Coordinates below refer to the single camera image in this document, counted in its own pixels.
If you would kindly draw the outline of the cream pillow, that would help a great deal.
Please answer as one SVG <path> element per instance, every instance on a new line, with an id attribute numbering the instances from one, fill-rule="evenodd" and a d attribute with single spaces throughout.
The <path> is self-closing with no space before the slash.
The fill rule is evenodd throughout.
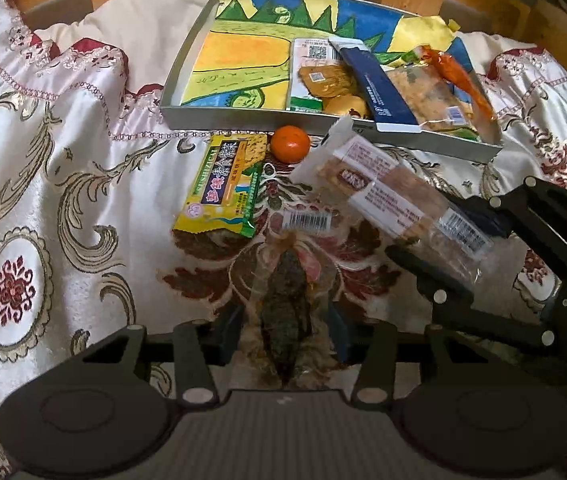
<path id="1" fill-rule="evenodd" d="M 54 24 L 36 34 L 61 51 L 113 47 L 127 60 L 129 91 L 165 84 L 184 40 L 208 0 L 108 0 L 82 21 Z"/>

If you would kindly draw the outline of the yellow green cracker packet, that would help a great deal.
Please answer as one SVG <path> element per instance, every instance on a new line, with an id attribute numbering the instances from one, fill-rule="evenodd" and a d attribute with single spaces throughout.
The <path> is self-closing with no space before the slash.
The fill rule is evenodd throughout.
<path id="1" fill-rule="evenodd" d="M 267 144 L 265 133 L 214 134 L 172 228 L 190 234 L 227 230 L 253 237 Z"/>

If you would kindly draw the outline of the white pink labelled packet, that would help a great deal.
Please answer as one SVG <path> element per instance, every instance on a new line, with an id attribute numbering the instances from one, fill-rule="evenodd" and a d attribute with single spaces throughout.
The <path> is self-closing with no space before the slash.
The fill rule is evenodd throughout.
<path id="1" fill-rule="evenodd" d="M 321 113 L 323 97 L 315 96 L 306 86 L 300 70 L 309 68 L 319 73 L 325 66 L 339 66 L 341 61 L 328 39 L 297 38 L 292 41 L 290 51 L 290 85 L 287 110 L 290 112 Z"/>

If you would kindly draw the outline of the orange red snack bag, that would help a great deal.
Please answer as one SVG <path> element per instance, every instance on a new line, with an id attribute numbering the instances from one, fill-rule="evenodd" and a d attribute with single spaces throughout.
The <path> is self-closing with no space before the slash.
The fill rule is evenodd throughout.
<path id="1" fill-rule="evenodd" d="M 456 59 L 443 51 L 436 50 L 428 46 L 420 47 L 420 58 L 433 66 L 436 72 L 447 81 L 454 84 L 457 88 L 469 94 L 472 103 L 477 106 L 481 114 L 487 120 L 495 120 L 493 108 L 489 100 L 485 98 L 482 91 L 471 79 L 469 73 L 461 66 Z"/>

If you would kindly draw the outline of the navy blue box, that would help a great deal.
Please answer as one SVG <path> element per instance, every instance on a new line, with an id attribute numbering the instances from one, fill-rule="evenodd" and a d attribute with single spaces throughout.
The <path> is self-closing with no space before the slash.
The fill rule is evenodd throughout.
<path id="1" fill-rule="evenodd" d="M 354 38 L 331 36 L 329 41 L 353 70 L 377 130 L 386 133 L 420 133 L 421 126 L 416 116 L 369 48 Z"/>

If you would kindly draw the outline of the floral satin bedspread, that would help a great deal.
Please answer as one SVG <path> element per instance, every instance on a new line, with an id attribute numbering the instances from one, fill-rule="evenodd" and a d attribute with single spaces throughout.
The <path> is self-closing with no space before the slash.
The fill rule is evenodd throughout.
<path id="1" fill-rule="evenodd" d="M 389 155 L 460 197 L 505 194 L 528 174 L 567 188 L 567 71 L 529 44 L 457 37 L 499 114 L 504 149 L 486 165 Z M 254 238 L 172 234 L 210 138 L 166 127 L 161 84 L 134 93 L 126 82 L 119 50 L 61 51 L 0 0 L 0 403 L 126 325 L 171 332 L 245 304 L 270 217 L 320 207 L 268 156 Z M 430 306 L 381 254 L 379 231 L 355 219 L 337 229 L 316 245 L 337 269 L 332 300 L 343 314 L 421 332 Z M 0 479 L 10 469 L 0 446 Z"/>

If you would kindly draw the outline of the grey tray with colourful drawing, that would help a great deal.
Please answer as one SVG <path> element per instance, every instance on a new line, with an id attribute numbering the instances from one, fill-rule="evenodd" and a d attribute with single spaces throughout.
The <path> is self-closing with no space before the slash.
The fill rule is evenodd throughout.
<path id="1" fill-rule="evenodd" d="M 321 136 L 341 115 L 381 144 L 488 162 L 494 112 L 451 26 L 363 0 L 210 0 L 160 101 L 178 130 Z"/>

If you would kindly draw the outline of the clear bag of biscuits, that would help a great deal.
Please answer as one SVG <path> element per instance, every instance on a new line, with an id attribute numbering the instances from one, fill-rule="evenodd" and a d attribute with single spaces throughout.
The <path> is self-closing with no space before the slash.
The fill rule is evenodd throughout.
<path id="1" fill-rule="evenodd" d="M 387 72 L 390 82 L 425 130 L 470 127 L 468 115 L 448 83 L 428 65 L 408 65 Z"/>

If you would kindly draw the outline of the dark dried snack clear bag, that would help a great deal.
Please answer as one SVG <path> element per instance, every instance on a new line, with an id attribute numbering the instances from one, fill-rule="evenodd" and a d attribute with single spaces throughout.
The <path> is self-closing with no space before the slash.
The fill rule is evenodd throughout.
<path id="1" fill-rule="evenodd" d="M 338 367 L 327 317 L 340 285 L 337 269 L 316 245 L 334 233 L 331 211 L 285 209 L 267 221 L 239 339 L 257 385 L 323 389 Z"/>

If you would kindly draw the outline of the orange tangerine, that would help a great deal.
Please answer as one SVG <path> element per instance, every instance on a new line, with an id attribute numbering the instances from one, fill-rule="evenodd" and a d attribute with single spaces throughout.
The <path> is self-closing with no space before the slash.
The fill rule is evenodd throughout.
<path id="1" fill-rule="evenodd" d="M 271 136 L 270 151 L 279 162 L 298 164 L 311 150 L 311 138 L 301 128 L 283 126 Z"/>

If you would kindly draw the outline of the clear pastry bar package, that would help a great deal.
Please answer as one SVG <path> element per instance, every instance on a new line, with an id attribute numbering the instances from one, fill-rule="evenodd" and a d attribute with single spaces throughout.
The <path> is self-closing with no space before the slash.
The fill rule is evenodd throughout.
<path id="1" fill-rule="evenodd" d="M 493 244 L 442 192 L 354 130 L 352 117 L 334 122 L 326 139 L 290 174 L 342 214 L 355 214 L 408 256 L 471 285 Z"/>

